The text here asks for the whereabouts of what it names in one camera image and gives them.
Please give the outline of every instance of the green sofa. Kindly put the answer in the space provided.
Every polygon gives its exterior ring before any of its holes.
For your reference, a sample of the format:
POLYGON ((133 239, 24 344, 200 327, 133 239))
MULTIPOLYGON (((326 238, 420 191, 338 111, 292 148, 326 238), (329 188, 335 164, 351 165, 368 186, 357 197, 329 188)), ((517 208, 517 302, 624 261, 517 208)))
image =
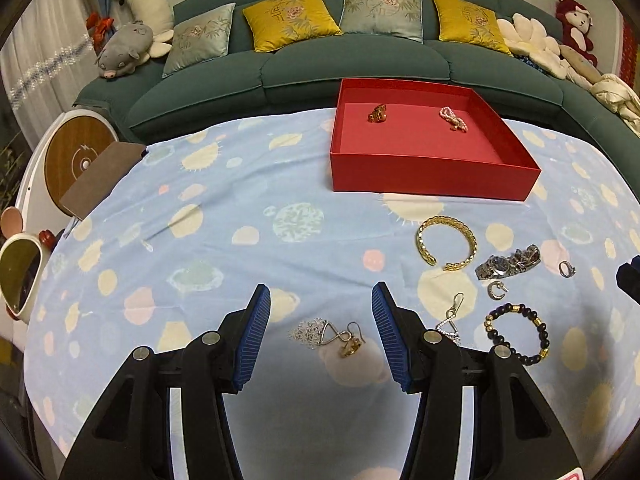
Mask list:
MULTIPOLYGON (((500 115, 585 140, 605 153, 636 196, 638 139, 619 117, 569 81, 543 75, 513 57, 480 46, 438 40, 433 0, 423 0, 423 44, 374 34, 301 41, 275 53, 253 51, 242 10, 260 0, 185 0, 174 7, 180 23, 229 2, 236 8, 228 55, 162 79, 164 59, 132 75, 97 79, 76 105, 101 111, 127 140, 151 144, 240 117, 335 106, 340 80, 370 76, 410 78, 475 89, 500 115)), ((537 18, 560 40, 561 23, 523 0, 467 0, 498 18, 519 12, 537 18)), ((324 0, 339 23, 343 0, 324 0)))

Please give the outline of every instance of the metal screw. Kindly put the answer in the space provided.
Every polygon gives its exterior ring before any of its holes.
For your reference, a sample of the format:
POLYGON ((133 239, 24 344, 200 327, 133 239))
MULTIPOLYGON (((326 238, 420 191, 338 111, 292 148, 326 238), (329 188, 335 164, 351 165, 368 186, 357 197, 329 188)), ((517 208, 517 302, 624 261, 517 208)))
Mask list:
POLYGON ((494 352, 501 359, 506 359, 511 356, 511 350, 509 350, 505 345, 496 346, 494 348, 494 352))
POLYGON ((215 345, 220 341, 220 334, 218 332, 207 332, 202 335, 202 342, 205 345, 215 345))
POLYGON ((139 346, 133 351, 133 358, 136 361, 144 361, 147 357, 149 357, 149 348, 146 346, 139 346))
POLYGON ((427 330, 422 337, 427 343, 431 343, 433 345, 438 344, 442 341, 442 334, 440 332, 436 332, 435 330, 427 330))

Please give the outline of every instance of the watch face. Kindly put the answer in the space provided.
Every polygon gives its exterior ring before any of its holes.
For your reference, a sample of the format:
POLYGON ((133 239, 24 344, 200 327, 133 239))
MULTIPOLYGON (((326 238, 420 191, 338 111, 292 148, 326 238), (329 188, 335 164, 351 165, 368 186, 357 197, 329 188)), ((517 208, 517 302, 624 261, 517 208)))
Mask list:
POLYGON ((503 275, 509 270, 510 264, 504 256, 492 256, 489 258, 489 266, 498 275, 503 275))

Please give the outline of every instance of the patterned tablecloth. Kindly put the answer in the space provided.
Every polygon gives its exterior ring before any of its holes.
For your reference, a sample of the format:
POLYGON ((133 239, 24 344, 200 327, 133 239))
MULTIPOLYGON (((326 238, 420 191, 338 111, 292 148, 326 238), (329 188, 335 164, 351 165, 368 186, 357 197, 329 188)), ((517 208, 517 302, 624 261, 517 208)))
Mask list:
MULTIPOLYGON (((482 321, 498 304, 474 269, 492 253, 539 245, 542 263, 506 281, 505 301, 548 325, 549 357, 529 368, 587 475, 640 416, 640 306, 616 287, 618 266, 640 252, 640 206, 612 165, 580 140, 506 121, 543 172, 524 203, 331 191, 333 109, 212 126, 149 147, 149 154, 62 240, 46 268, 28 331, 25 380, 33 405, 66 454, 133 348, 180 348, 244 308, 257 283, 272 307, 252 380, 226 396, 247 480, 397 480, 417 396, 392 381, 371 314, 384 280, 396 302, 433 327, 457 292, 462 345, 488 350, 482 321), (479 243, 467 268, 429 267, 414 245, 429 216, 469 225, 479 243), (558 262, 577 267, 572 279, 558 262), (341 359, 289 339, 301 321, 357 321, 366 344, 341 359)), ((430 251, 461 260, 465 239, 429 228, 430 251)), ((531 354, 530 322, 500 332, 531 354)), ((179 403, 172 396, 176 478, 187 478, 179 403)), ((465 393, 461 459, 468 478, 472 399, 465 393)))

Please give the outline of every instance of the gray pig plush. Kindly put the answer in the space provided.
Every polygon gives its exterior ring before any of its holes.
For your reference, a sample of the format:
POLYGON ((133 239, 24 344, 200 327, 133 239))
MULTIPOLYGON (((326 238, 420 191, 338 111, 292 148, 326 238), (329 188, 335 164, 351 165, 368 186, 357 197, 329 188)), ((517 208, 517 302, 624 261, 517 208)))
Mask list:
POLYGON ((151 27, 144 23, 128 23, 119 28, 98 54, 96 63, 100 76, 113 79, 132 74, 138 65, 146 63, 154 42, 151 27))

